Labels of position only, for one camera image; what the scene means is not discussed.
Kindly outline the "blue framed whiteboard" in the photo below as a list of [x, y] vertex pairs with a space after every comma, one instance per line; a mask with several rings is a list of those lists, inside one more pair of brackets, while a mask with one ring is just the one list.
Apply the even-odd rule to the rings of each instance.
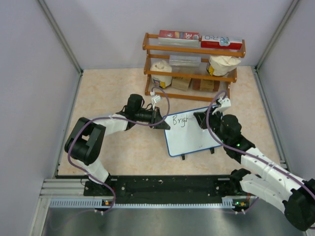
[[165, 121], [170, 125], [170, 130], [165, 130], [165, 140], [168, 154], [171, 157], [198, 152], [219, 147], [207, 129], [201, 129], [197, 120], [189, 120], [194, 112], [202, 112], [207, 107], [187, 110], [169, 114]]

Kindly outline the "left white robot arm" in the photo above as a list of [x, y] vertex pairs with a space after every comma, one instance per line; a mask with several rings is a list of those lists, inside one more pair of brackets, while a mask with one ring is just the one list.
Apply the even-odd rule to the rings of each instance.
[[151, 103], [146, 108], [143, 107], [144, 99], [141, 95], [131, 94], [127, 104], [117, 113], [93, 119], [79, 118], [67, 139], [64, 150], [68, 162], [95, 182], [94, 188], [99, 194], [106, 195], [112, 188], [111, 182], [107, 180], [110, 174], [99, 159], [105, 136], [130, 130], [136, 124], [153, 129], [170, 129], [166, 117], [160, 114], [160, 109], [156, 106], [161, 101], [161, 96], [154, 92], [151, 92], [151, 96]]

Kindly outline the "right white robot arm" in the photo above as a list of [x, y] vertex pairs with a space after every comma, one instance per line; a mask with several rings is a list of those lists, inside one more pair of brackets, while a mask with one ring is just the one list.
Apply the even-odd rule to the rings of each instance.
[[300, 231], [315, 228], [315, 180], [305, 180], [265, 156], [242, 133], [235, 115], [214, 110], [193, 114], [201, 129], [207, 129], [226, 154], [244, 166], [230, 175], [230, 190], [247, 192], [273, 205]]

